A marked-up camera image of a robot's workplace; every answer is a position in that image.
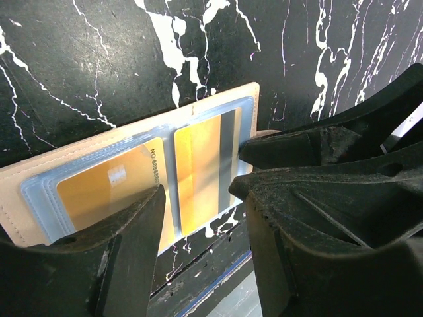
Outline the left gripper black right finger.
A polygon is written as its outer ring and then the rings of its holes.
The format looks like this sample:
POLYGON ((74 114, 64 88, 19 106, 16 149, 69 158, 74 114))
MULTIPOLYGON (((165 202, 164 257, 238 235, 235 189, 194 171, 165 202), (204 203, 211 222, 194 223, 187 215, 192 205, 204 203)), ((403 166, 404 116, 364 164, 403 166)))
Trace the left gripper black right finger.
POLYGON ((422 239, 367 249, 249 193, 247 224, 264 316, 421 316, 422 239))

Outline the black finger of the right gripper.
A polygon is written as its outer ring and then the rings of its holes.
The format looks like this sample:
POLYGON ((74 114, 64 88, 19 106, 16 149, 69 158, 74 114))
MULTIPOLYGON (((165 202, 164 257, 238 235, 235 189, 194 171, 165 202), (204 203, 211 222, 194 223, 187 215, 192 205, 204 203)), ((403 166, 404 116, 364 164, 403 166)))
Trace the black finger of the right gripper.
POLYGON ((422 142, 356 162, 259 170, 229 192, 333 237, 384 246, 422 231, 422 142))
POLYGON ((382 155, 381 145, 422 103, 415 63, 357 106, 324 120, 248 140, 239 158, 259 169, 325 166, 382 155))

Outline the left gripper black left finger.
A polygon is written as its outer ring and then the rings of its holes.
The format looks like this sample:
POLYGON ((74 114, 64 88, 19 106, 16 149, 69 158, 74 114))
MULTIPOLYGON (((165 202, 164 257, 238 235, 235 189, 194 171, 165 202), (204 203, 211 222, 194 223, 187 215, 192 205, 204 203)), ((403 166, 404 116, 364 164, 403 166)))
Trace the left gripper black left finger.
POLYGON ((2 316, 145 316, 165 212, 165 189, 53 244, 1 236, 2 316))

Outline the beige leather card holder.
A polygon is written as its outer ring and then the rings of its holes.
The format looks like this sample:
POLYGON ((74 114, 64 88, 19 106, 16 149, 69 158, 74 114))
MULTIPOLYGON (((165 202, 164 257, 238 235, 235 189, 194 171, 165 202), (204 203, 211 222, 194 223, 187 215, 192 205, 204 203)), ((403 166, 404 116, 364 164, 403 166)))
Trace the beige leather card holder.
POLYGON ((236 208, 239 200, 230 194, 231 204, 227 209, 193 233, 187 236, 182 234, 174 133, 180 128, 240 109, 239 144, 235 149, 237 167, 232 173, 230 185, 235 177, 252 171, 252 166, 239 158, 239 149, 256 135, 259 94, 259 84, 248 83, 2 168, 1 225, 18 246, 51 244, 77 232, 56 190, 58 183, 160 137, 165 152, 169 194, 165 194, 159 249, 166 250, 199 230, 205 230, 207 237, 213 237, 211 222, 236 208))

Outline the gold card with magnetic stripe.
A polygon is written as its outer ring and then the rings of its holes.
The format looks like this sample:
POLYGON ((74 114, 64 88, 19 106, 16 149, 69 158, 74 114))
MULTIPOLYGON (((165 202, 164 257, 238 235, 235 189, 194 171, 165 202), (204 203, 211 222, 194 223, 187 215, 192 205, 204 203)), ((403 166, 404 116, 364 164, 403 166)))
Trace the gold card with magnetic stripe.
POLYGON ((182 234, 193 233, 231 204, 227 190, 237 167, 240 109, 178 129, 174 133, 182 234))

